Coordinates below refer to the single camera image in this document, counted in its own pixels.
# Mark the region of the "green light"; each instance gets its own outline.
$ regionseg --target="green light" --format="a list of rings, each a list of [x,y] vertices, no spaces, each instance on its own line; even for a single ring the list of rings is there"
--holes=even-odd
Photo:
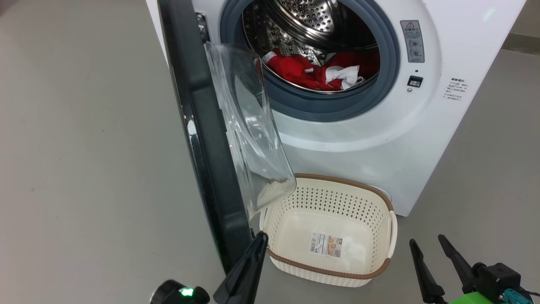
[[[183,295],[183,296],[193,296],[193,288],[182,288],[180,289],[180,293]]]

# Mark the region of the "warning label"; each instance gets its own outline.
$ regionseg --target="warning label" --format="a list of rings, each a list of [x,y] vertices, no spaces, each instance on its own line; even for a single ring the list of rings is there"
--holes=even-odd
[[[418,20],[401,20],[401,29],[407,46],[409,62],[422,63],[424,59],[424,41]]]
[[[460,101],[468,87],[465,79],[452,78],[444,90],[443,98]]]

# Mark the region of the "barcode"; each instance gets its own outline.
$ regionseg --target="barcode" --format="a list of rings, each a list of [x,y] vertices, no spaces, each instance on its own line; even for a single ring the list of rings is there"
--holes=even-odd
[[[317,237],[313,236],[311,238],[311,247],[309,248],[309,252],[316,252],[315,251],[315,245],[317,244]]]

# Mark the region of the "perforated basket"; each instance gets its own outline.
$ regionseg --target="perforated basket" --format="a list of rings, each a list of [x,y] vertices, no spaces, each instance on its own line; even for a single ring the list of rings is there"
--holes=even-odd
[[[314,174],[296,174],[288,198],[261,213],[268,254],[282,271],[320,283],[359,287],[390,264],[397,219],[377,188]]]

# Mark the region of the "product label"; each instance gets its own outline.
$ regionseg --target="product label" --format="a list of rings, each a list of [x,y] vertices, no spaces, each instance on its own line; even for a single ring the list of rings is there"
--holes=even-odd
[[[342,244],[343,239],[340,237],[313,232],[311,233],[309,252],[333,257],[341,257]]]
[[[465,95],[465,92],[467,92],[468,88],[469,85],[465,79],[452,78],[450,83],[448,83],[446,86],[443,98],[460,101]]]

